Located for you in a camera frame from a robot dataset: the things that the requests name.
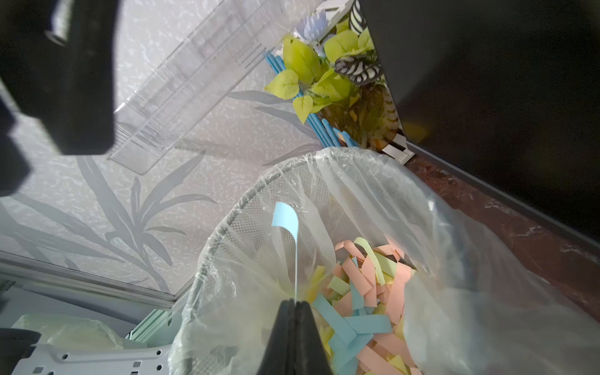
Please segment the mesh trash bin with bag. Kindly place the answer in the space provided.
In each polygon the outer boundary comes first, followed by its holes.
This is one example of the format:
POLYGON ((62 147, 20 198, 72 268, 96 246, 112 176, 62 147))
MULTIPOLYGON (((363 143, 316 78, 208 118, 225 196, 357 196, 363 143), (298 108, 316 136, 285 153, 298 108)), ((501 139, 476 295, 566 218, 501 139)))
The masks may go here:
POLYGON ((283 301, 332 374, 597 374, 599 324, 394 160, 273 167, 204 246, 173 374, 255 374, 283 301))

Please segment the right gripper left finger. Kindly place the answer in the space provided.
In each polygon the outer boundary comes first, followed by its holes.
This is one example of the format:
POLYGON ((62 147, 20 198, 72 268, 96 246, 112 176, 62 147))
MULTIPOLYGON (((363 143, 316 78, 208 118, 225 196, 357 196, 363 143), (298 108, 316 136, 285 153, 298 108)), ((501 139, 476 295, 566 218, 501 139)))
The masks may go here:
POLYGON ((257 375, 295 374, 296 302, 283 301, 257 375))

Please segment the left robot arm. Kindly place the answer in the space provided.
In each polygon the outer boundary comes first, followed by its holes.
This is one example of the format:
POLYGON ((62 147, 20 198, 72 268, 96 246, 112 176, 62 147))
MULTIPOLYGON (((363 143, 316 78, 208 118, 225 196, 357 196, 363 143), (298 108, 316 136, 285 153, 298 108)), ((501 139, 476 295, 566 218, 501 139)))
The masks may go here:
POLYGON ((115 142, 113 43, 119 1, 75 1, 66 38, 55 1, 1 3, 1 81, 62 154, 101 155, 115 142))

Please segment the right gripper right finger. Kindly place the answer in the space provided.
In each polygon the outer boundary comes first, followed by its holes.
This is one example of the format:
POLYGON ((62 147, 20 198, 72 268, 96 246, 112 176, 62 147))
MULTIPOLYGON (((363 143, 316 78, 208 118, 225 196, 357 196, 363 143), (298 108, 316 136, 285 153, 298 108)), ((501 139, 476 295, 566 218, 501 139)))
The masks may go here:
POLYGON ((332 375, 311 306, 307 302, 295 304, 294 374, 332 375))

